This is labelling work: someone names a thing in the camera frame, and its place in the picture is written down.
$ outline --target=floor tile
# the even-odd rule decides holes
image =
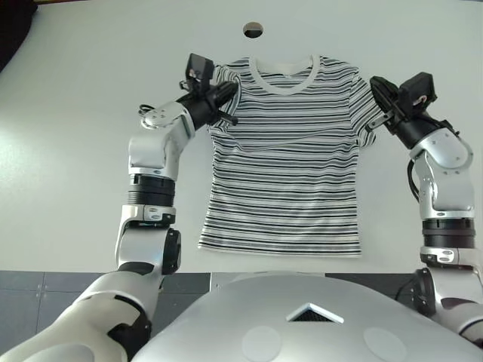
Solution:
[[[0,270],[0,289],[40,290],[44,273],[41,271]]]
[[[328,278],[337,278],[345,281],[364,285],[386,296],[394,296],[398,289],[407,281],[412,274],[326,274]],[[409,294],[410,288],[404,288],[403,294]]]
[[[164,293],[204,294],[210,290],[209,273],[177,273],[163,281]]]
[[[161,332],[187,309],[201,294],[160,293],[152,321],[152,336]]]
[[[0,354],[35,335],[39,292],[0,290]]]
[[[38,312],[37,333],[50,326],[80,292],[43,292]]]
[[[100,273],[45,273],[44,290],[48,292],[83,292]]]

